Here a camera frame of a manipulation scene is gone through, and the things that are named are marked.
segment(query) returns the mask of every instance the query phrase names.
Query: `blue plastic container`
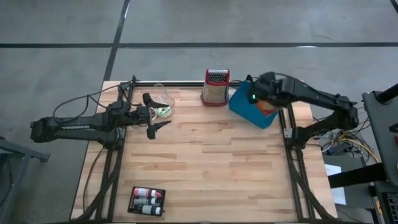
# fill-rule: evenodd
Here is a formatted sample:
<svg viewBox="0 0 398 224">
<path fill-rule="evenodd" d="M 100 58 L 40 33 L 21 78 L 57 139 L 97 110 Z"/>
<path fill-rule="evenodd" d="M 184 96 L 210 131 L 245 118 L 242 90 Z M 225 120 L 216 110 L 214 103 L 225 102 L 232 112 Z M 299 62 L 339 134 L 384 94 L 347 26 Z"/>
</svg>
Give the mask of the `blue plastic container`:
<svg viewBox="0 0 398 224">
<path fill-rule="evenodd" d="M 268 128 L 278 114 L 278 110 L 266 116 L 256 105 L 249 104 L 248 92 L 250 87 L 251 83 L 248 81 L 244 81 L 240 84 L 239 88 L 229 100 L 229 109 L 260 128 Z"/>
</svg>

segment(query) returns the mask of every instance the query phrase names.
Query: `black stand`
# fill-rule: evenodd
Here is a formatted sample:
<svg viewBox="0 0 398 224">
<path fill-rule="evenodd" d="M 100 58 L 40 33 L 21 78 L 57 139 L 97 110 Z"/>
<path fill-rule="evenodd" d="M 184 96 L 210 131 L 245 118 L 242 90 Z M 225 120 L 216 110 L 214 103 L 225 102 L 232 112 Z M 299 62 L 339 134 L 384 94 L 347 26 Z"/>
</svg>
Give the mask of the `black stand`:
<svg viewBox="0 0 398 224">
<path fill-rule="evenodd" d="M 41 162 L 47 162 L 50 154 L 37 152 L 0 138 L 0 162 L 3 163 L 3 165 L 5 162 L 9 162 L 7 160 L 10 156 L 17 157 L 17 159 L 21 160 L 21 162 L 19 163 L 19 168 L 13 172 L 14 175 L 12 175 L 12 183 L 10 183 L 9 189 L 6 189 L 6 193 L 3 196 L 6 198 L 4 198 L 4 202 L 0 207 L 0 223 L 6 223 L 8 221 L 12 205 L 16 199 L 18 189 L 22 184 L 30 158 L 37 158 L 40 159 Z"/>
<path fill-rule="evenodd" d="M 330 175 L 328 178 L 331 188 L 387 180 L 386 173 L 384 172 L 384 166 L 382 163 L 377 163 L 359 169 Z"/>
</svg>

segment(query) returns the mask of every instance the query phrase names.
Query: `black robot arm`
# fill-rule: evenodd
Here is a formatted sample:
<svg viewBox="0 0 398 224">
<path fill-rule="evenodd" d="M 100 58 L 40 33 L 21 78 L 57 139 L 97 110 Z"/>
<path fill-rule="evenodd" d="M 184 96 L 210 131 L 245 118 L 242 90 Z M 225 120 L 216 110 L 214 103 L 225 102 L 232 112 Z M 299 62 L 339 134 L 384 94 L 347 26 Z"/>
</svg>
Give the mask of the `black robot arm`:
<svg viewBox="0 0 398 224">
<path fill-rule="evenodd" d="M 284 78 L 276 79 L 275 75 L 283 75 Z M 318 91 L 300 80 L 274 72 L 262 74 L 252 84 L 248 100 L 256 103 L 265 100 L 276 107 L 287 107 L 293 102 L 303 101 L 312 105 L 333 110 L 333 114 L 327 118 L 309 125 L 305 128 L 296 127 L 286 129 L 285 136 L 290 139 L 289 144 L 293 148 L 305 148 L 305 143 L 310 137 L 326 133 L 333 129 L 349 130 L 356 128 L 359 123 L 356 104 L 346 96 L 332 95 Z"/>
<path fill-rule="evenodd" d="M 31 122 L 30 138 L 35 142 L 50 142 L 55 139 L 97 141 L 107 149 L 117 150 L 122 146 L 122 139 L 124 139 L 124 129 L 121 127 L 148 124 L 148 138 L 155 139 L 155 132 L 170 121 L 153 124 L 149 107 L 163 108 L 168 105 L 153 102 L 148 93 L 143 94 L 145 106 L 128 103 L 131 99 L 127 99 L 128 102 L 124 101 L 123 96 L 131 97 L 131 93 L 126 96 L 124 90 L 132 91 L 133 84 L 128 82 L 119 86 L 118 99 L 109 104 L 105 112 L 75 118 L 53 116 Z M 131 106 L 136 106 L 136 109 L 130 111 Z"/>
</svg>

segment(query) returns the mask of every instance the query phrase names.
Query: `concrete floor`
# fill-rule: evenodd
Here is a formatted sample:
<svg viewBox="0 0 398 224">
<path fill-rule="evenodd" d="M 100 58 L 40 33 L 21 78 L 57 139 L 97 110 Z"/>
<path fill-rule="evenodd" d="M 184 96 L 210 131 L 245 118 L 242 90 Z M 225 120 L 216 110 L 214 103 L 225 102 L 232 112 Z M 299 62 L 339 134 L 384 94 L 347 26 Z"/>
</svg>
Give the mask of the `concrete floor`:
<svg viewBox="0 0 398 224">
<path fill-rule="evenodd" d="M 123 0 L 0 0 L 0 43 L 112 43 L 122 5 Z M 121 42 L 393 42 L 397 21 L 388 0 L 138 0 L 130 3 Z M 65 100 L 100 90 L 109 53 L 0 49 L 0 136 L 51 153 L 46 164 L 32 161 L 10 223 L 68 220 L 87 142 L 36 144 L 29 123 L 50 116 Z M 111 80 L 133 74 L 141 80 L 201 80 L 207 67 L 229 68 L 233 79 L 243 79 L 273 70 L 360 101 L 363 92 L 398 82 L 397 61 L 393 47 L 119 49 Z M 83 103 L 59 115 L 77 114 Z M 316 117 L 330 113 L 312 109 Z M 91 104 L 87 114 L 94 112 Z M 370 129 L 363 136 L 376 147 Z M 350 214 L 371 222 L 363 212 Z"/>
</svg>

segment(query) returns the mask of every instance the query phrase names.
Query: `wooden table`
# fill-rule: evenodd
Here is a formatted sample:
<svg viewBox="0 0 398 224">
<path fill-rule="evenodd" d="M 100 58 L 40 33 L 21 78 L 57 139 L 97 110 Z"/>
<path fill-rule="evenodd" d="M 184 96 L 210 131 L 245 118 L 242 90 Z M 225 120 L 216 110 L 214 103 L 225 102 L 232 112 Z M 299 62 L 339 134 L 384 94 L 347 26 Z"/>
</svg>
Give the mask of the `wooden table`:
<svg viewBox="0 0 398 224">
<path fill-rule="evenodd" d="M 103 89 L 118 83 L 104 82 Z M 151 89 L 135 88 L 133 102 L 142 103 L 142 94 Z M 113 221 L 296 221 L 279 119 L 269 128 L 260 129 L 230 111 L 228 106 L 203 106 L 201 88 L 170 87 L 168 90 L 175 99 L 175 114 L 169 118 L 172 122 L 158 131 L 155 140 L 146 138 L 146 128 L 127 129 Z M 117 92 L 113 88 L 102 93 L 99 102 L 107 105 L 115 101 Z M 293 108 L 298 126 L 313 123 L 308 104 L 294 103 Z M 158 118 L 155 122 L 162 120 L 166 119 Z M 100 144 L 89 143 L 72 218 L 83 211 L 83 188 L 100 150 Z M 86 206 L 100 188 L 105 154 L 100 155 L 93 169 Z M 337 217 L 319 147 L 307 146 L 303 154 L 312 192 L 326 210 Z M 163 217 L 127 212 L 133 186 L 167 191 Z M 305 210 L 303 193 L 300 197 Z"/>
</svg>

